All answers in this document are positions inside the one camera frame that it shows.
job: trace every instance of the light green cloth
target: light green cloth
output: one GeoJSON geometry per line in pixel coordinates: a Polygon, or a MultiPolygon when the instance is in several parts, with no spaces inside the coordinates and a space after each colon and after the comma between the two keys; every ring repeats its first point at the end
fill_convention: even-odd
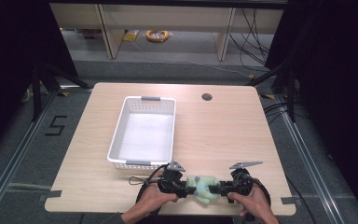
{"type": "Polygon", "coordinates": [[[188,187],[196,188],[194,196],[202,203],[209,203],[217,199],[219,194],[212,194],[208,186],[218,185],[220,182],[214,176],[188,176],[186,185],[188,187]]]}

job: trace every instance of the white plastic basket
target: white plastic basket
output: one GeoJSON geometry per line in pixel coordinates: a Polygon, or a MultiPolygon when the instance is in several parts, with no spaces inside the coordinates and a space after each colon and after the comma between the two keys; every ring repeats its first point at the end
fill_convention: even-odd
{"type": "Polygon", "coordinates": [[[128,96],[107,155],[118,169],[155,170],[172,159],[176,101],[128,96]]]}

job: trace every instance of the wrist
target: wrist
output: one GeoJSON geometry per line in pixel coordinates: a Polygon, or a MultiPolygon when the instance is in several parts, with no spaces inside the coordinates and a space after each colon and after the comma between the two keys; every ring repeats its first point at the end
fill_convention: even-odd
{"type": "Polygon", "coordinates": [[[264,224],[280,224],[280,222],[278,221],[278,219],[273,215],[269,215],[267,217],[263,218],[263,223],[264,224]]]}
{"type": "Polygon", "coordinates": [[[129,211],[121,215],[121,218],[123,219],[125,224],[133,224],[138,222],[144,217],[147,217],[149,214],[147,214],[143,209],[139,206],[134,205],[129,211]]]}

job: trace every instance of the metal rail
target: metal rail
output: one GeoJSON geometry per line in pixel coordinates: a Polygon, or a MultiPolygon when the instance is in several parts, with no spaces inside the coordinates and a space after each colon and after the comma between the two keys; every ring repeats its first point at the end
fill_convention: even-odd
{"type": "MultiPolygon", "coordinates": [[[[284,103],[284,100],[281,95],[277,95],[277,100],[279,103],[284,103]]],[[[330,190],[325,185],[324,179],[322,178],[321,173],[318,170],[315,162],[313,161],[312,156],[298,130],[296,124],[291,121],[287,113],[283,113],[283,119],[286,123],[289,133],[292,135],[293,140],[295,141],[296,148],[300,154],[302,161],[307,169],[308,174],[310,175],[310,180],[312,181],[313,186],[316,189],[316,192],[319,195],[319,198],[322,201],[322,205],[326,211],[327,216],[330,219],[331,223],[345,223],[342,218],[341,213],[338,210],[336,200],[333,198],[330,190]]]]}
{"type": "Polygon", "coordinates": [[[2,201],[2,198],[5,195],[5,192],[7,190],[10,181],[12,180],[17,170],[19,169],[21,162],[28,151],[28,148],[32,144],[34,137],[45,118],[48,107],[53,102],[56,94],[57,92],[55,91],[50,92],[48,94],[45,102],[42,105],[42,111],[39,117],[35,121],[32,121],[30,127],[27,130],[27,133],[22,138],[10,162],[7,164],[5,171],[2,173],[0,177],[0,202],[2,201]]]}

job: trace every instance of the gray floor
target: gray floor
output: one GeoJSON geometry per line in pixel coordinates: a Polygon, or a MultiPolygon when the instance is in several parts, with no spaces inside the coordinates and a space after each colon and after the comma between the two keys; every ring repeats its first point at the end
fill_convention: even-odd
{"type": "MultiPolygon", "coordinates": [[[[107,58],[101,39],[86,40],[81,33],[73,31],[64,31],[62,34],[79,76],[91,84],[113,81],[243,85],[249,80],[248,76],[258,77],[263,74],[241,66],[239,50],[232,41],[228,43],[226,59],[218,62],[213,35],[208,33],[172,32],[166,42],[151,43],[145,40],[145,31],[141,31],[135,45],[124,42],[114,60],[107,58]]],[[[272,37],[261,35],[260,41],[269,46],[272,37]]],[[[242,39],[238,34],[235,34],[234,38],[239,42],[242,39]]],[[[250,47],[248,50],[262,58],[257,49],[250,47]]],[[[242,62],[252,68],[265,70],[260,67],[260,63],[249,57],[243,56],[242,62]]],[[[273,79],[270,78],[257,86],[260,94],[271,93],[269,87],[273,79]]],[[[90,93],[87,91],[70,91],[66,97],[55,97],[19,170],[11,180],[7,193],[0,202],[0,223],[100,223],[109,216],[49,213],[44,209],[44,196],[60,169],[89,96],[90,93]],[[57,132],[56,129],[49,128],[55,116],[66,116],[65,119],[59,119],[60,124],[65,126],[62,134],[46,136],[46,133],[57,132]]],[[[277,103],[273,99],[262,99],[261,102],[264,107],[277,103]]],[[[282,116],[273,114],[277,111],[270,111],[267,119],[282,167],[304,197],[317,223],[329,223],[330,219],[282,116]]],[[[7,125],[7,131],[0,143],[0,176],[30,126],[32,113],[32,101],[26,102],[7,125]]],[[[334,162],[325,156],[324,143],[302,105],[296,105],[296,126],[325,185],[334,196],[345,223],[358,223],[358,203],[334,162]]],[[[294,188],[291,187],[291,190],[297,199],[296,214],[292,217],[279,217],[279,220],[281,223],[312,223],[305,204],[299,201],[294,188]]],[[[240,218],[234,219],[235,223],[241,223],[240,218]]]]}

